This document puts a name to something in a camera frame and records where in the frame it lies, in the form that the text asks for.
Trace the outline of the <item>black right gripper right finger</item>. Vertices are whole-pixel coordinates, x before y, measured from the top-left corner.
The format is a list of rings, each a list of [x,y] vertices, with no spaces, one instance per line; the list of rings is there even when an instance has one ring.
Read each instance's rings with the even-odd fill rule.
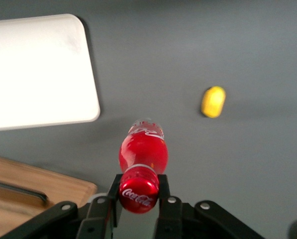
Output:
[[[262,236],[219,204],[203,200],[194,206],[171,195],[168,178],[159,179],[159,215],[155,239],[261,239]]]

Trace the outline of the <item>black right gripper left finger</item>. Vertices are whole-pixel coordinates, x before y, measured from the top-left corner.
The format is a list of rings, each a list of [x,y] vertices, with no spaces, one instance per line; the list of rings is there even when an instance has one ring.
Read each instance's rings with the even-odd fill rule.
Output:
[[[1,236],[2,239],[111,239],[121,214],[117,174],[106,194],[84,206],[62,201]]]

